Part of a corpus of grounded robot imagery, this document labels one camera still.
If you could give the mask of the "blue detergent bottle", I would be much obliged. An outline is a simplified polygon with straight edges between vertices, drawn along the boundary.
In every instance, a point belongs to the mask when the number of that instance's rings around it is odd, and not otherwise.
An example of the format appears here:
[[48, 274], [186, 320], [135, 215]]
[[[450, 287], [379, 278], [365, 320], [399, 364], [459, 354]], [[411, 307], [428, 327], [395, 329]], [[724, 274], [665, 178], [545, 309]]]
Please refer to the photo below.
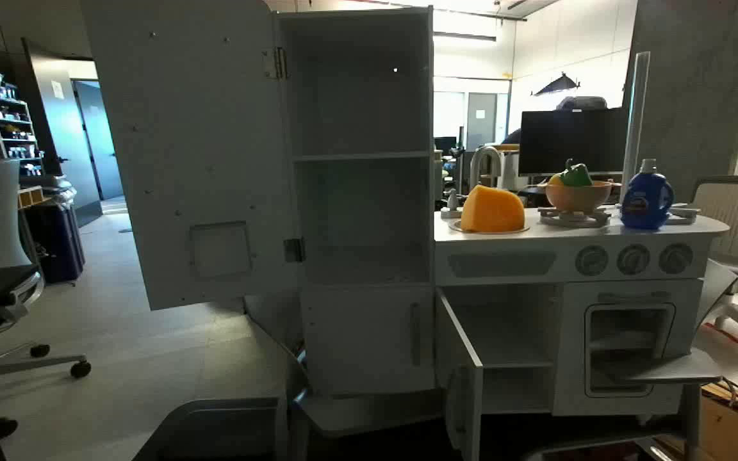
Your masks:
[[674, 202], [668, 178], [657, 172], [652, 159], [642, 159], [638, 173], [628, 181], [620, 204], [620, 219], [633, 231], [657, 231]]

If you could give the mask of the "small lower cabinet door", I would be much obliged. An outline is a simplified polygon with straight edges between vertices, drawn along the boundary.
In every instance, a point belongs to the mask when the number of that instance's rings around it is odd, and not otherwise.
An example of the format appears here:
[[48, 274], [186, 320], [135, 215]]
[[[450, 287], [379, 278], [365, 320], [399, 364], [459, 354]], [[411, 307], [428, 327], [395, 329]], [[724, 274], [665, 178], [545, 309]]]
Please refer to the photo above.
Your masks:
[[450, 447], [464, 461], [479, 461], [484, 366], [464, 309], [446, 292], [436, 302], [436, 379]]

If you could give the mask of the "white toy kitchen cabinet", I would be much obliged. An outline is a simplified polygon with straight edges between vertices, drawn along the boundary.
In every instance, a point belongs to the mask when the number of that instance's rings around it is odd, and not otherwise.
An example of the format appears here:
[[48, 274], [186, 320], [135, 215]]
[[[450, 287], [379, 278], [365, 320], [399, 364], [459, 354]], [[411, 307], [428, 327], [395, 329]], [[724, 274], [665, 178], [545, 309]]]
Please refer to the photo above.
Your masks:
[[689, 351], [719, 223], [554, 227], [527, 209], [523, 231], [464, 233], [433, 206], [431, 14], [303, 12], [281, 33], [314, 405], [443, 420], [438, 292], [464, 309], [484, 366], [482, 424], [647, 421], [693, 397], [700, 380], [622, 380], [605, 364]]

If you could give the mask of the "tall white cabinet door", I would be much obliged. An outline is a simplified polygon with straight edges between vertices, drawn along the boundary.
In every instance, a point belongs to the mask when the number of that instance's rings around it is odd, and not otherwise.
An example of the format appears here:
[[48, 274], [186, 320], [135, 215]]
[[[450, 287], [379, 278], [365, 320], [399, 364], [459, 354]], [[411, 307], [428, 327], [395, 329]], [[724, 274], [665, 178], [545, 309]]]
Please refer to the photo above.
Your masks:
[[296, 211], [263, 0], [81, 0], [148, 305], [296, 282]]

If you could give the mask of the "toy oven door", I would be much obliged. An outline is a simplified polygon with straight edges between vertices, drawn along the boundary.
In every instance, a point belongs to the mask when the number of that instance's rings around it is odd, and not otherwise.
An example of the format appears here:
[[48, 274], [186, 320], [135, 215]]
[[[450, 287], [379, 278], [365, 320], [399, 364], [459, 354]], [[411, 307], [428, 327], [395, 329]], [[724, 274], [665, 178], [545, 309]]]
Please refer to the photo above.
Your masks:
[[723, 377], [718, 360], [700, 351], [689, 347], [682, 356], [672, 357], [620, 357], [606, 360], [605, 370], [622, 380], [645, 380], [645, 384], [664, 384], [664, 380], [718, 380]]

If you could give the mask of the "grey toy faucet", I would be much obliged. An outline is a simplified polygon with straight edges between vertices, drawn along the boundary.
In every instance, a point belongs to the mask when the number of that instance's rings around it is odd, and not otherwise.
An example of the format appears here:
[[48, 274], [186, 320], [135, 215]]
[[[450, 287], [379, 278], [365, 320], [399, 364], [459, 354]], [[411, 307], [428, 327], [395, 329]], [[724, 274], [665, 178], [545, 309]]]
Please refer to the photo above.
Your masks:
[[455, 156], [454, 192], [447, 195], [447, 209], [459, 211], [467, 195], [482, 183], [493, 186], [501, 173], [501, 152], [493, 145], [482, 145], [476, 151], [461, 151]]

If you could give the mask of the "grey toy stove burner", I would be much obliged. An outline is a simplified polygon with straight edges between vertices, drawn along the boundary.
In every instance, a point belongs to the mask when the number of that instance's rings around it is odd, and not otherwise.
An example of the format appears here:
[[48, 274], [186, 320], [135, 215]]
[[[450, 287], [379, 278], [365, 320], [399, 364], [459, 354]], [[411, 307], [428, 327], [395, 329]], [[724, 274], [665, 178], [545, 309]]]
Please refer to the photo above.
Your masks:
[[610, 211], [593, 209], [593, 211], [560, 211], [555, 206], [538, 206], [543, 225], [555, 227], [602, 227], [610, 223]]

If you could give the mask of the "black computer monitor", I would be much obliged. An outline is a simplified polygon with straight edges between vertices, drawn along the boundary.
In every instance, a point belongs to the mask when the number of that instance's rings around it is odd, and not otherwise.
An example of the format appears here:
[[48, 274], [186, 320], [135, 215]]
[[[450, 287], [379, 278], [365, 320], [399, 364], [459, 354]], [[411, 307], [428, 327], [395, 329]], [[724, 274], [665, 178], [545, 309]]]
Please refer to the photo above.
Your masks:
[[554, 173], [569, 160], [592, 172], [622, 168], [624, 113], [611, 109], [533, 109], [520, 122], [520, 172]]

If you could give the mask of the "tan bowl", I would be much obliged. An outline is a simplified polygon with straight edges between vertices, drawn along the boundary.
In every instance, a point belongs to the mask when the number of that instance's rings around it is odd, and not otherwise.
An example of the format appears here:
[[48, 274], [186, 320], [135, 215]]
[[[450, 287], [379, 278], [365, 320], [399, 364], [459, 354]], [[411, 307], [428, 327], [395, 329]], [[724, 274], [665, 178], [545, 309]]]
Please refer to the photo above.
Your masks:
[[560, 178], [551, 178], [545, 183], [545, 200], [558, 211], [593, 211], [610, 196], [610, 190], [611, 190], [610, 181], [569, 186]]

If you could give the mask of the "green toy pepper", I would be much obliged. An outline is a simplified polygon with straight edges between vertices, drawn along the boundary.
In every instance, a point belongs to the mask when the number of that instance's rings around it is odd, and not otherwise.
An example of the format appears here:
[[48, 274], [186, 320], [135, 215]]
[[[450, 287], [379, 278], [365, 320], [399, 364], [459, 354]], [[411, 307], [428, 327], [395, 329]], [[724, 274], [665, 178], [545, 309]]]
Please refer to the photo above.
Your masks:
[[560, 181], [566, 186], [588, 186], [592, 183], [592, 177], [588, 177], [588, 168], [583, 164], [569, 164], [564, 172], [560, 172]]

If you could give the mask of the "cardboard box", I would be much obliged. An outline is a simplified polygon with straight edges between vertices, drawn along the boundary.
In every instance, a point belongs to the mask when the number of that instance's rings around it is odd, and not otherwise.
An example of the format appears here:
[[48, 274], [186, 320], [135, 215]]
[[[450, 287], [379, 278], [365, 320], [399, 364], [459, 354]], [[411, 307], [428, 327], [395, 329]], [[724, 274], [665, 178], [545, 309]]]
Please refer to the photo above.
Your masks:
[[700, 453], [704, 461], [738, 461], [738, 392], [729, 387], [702, 387]]

